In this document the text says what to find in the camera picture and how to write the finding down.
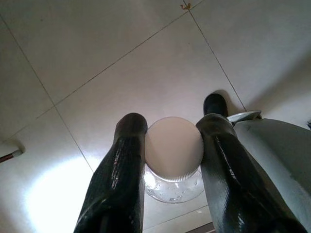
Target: gray surface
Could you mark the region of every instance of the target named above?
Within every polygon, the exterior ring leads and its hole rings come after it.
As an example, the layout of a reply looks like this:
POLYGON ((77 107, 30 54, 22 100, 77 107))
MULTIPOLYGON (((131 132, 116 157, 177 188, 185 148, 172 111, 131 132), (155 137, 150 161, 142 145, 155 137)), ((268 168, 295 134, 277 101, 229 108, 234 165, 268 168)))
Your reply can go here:
POLYGON ((311 232, 311 132, 270 119, 239 122, 235 130, 291 211, 311 232))

